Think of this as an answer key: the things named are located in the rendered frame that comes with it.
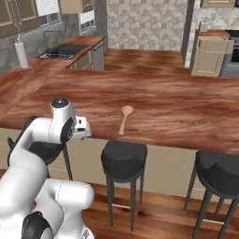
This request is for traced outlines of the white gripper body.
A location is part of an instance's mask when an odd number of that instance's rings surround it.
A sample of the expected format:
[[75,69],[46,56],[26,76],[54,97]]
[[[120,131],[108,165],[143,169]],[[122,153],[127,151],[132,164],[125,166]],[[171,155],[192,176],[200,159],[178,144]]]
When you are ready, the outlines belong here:
[[79,139],[83,139],[83,138],[87,138],[91,136],[91,128],[87,127],[87,128],[76,128],[74,130],[73,133],[73,137],[74,138],[79,138]]

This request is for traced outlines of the black bar stool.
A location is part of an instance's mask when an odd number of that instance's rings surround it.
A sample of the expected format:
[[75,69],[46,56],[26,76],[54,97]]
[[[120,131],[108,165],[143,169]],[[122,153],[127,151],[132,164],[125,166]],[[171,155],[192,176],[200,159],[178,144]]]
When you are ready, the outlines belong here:
[[[16,144],[18,143],[18,141],[20,140],[22,134],[35,119],[37,119],[37,116],[32,116],[28,118],[27,121],[24,122],[21,133],[19,134],[19,136],[17,137],[15,141],[13,141],[11,137],[7,139],[7,144],[9,146],[9,153],[7,155],[7,163],[9,163],[10,154],[13,151]],[[44,142],[34,142],[30,146],[29,151],[39,156],[46,165],[53,163],[57,159],[57,157],[60,155],[60,153],[62,153],[68,177],[70,180],[73,179],[66,144],[59,145],[59,144],[51,144],[51,143],[44,143]]]
[[140,179],[139,203],[143,201],[144,175],[148,147],[145,144],[109,140],[101,153],[105,173],[109,225],[113,226],[115,183],[130,183],[131,230],[134,229],[136,181]]
[[196,177],[199,178],[199,181],[204,186],[205,192],[192,233],[192,239],[197,238],[204,214],[213,194],[219,197],[217,213],[225,199],[232,200],[225,222],[218,234],[218,239],[222,239],[235,209],[239,205],[239,155],[198,150],[195,153],[195,162],[192,168],[184,209],[188,208]]

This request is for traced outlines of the wooden spoon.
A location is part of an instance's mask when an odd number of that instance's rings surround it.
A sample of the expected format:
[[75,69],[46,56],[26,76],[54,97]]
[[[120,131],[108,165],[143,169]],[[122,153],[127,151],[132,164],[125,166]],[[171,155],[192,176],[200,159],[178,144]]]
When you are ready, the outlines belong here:
[[121,122],[121,125],[119,127],[119,134],[124,135],[124,128],[125,128],[125,122],[127,118],[134,112],[134,108],[130,105],[125,105],[121,109],[122,115],[123,115],[123,120]]

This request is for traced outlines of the beige base cupboards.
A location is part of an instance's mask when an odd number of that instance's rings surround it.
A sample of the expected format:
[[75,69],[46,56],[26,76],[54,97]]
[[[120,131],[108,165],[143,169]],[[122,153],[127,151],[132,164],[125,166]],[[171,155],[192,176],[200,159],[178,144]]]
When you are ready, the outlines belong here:
[[68,69],[72,70],[93,70],[93,57],[92,57],[92,51],[89,50],[87,53],[85,53],[83,56],[81,56],[79,59],[77,59],[74,63],[68,66]]

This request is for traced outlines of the grey dishwasher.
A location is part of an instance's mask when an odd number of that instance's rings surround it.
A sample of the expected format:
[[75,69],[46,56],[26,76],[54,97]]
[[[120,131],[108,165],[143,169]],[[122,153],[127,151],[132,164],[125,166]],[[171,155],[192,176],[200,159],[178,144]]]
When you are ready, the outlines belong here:
[[93,65],[95,70],[104,70],[104,49],[103,42],[97,44],[93,49]]

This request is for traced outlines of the dark sink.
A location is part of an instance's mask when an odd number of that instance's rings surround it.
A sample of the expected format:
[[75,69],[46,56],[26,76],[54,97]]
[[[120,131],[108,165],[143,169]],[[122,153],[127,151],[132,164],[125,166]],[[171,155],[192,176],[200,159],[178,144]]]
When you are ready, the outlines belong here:
[[78,53],[87,48],[87,45],[60,45],[54,49],[48,49],[46,52],[39,56],[39,59],[71,60]]

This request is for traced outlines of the white paper towel holder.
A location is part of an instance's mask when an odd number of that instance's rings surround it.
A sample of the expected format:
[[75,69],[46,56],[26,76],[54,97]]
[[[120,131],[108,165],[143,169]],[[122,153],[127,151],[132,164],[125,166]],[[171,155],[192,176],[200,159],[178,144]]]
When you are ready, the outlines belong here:
[[33,67],[29,64],[24,44],[22,42],[16,42],[14,47],[17,53],[20,68],[22,70],[32,69]]

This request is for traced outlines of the white window blind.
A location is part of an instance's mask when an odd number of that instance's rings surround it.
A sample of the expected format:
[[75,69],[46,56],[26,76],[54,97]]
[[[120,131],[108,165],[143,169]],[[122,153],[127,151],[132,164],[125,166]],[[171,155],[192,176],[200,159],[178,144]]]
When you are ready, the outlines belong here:
[[35,2],[40,17],[60,11],[58,0],[35,0]]
[[94,11],[80,13],[78,15],[79,33],[85,34],[95,29]]

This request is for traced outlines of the beige cupboard with wooden top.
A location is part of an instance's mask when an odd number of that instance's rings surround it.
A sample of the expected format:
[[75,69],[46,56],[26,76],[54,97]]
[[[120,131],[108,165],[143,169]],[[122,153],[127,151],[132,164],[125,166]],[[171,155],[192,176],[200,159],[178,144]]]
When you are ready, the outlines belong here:
[[191,74],[218,77],[224,56],[232,53],[233,43],[226,30],[196,30],[190,60]]

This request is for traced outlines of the grey oven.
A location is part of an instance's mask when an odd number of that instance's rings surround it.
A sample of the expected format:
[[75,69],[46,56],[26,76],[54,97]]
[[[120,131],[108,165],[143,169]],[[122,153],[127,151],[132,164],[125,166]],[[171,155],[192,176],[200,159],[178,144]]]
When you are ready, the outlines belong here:
[[239,77],[239,30],[228,30],[230,40],[233,40],[232,53],[224,57],[221,66],[221,77]]

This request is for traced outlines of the brown wall cupboards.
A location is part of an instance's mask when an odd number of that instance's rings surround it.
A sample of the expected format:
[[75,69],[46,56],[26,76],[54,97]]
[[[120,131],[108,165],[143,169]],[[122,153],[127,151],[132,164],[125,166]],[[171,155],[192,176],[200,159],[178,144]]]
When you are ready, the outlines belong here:
[[0,0],[0,38],[62,21],[63,14],[93,10],[93,0],[58,0],[59,12],[40,17],[35,0]]

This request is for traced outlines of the beige wall cupboard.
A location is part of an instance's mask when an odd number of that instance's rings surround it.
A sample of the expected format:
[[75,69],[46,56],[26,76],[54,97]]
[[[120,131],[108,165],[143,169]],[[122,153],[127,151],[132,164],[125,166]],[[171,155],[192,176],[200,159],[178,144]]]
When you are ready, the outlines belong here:
[[235,0],[201,0],[202,8],[234,8]]

